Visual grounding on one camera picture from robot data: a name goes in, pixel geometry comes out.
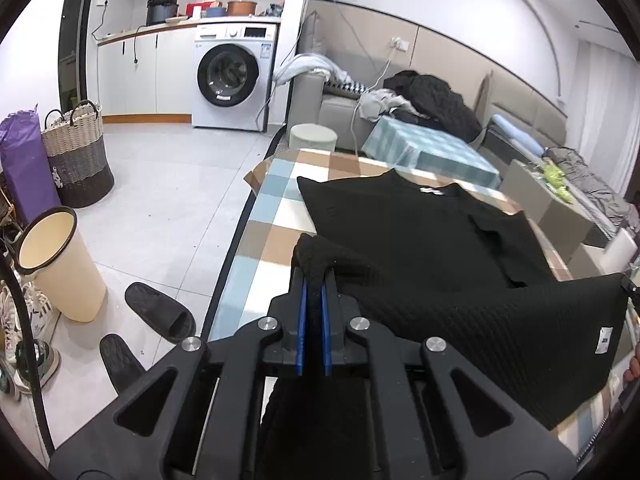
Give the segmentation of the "person's right hand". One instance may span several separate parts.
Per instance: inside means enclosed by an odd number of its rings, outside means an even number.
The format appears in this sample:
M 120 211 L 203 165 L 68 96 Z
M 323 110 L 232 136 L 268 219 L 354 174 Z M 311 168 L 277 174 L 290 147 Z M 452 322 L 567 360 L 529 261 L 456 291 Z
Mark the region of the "person's right hand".
M 640 344 L 637 344 L 636 348 L 634 348 L 634 355 L 628 362 L 623 378 L 625 384 L 630 384 L 640 378 Z

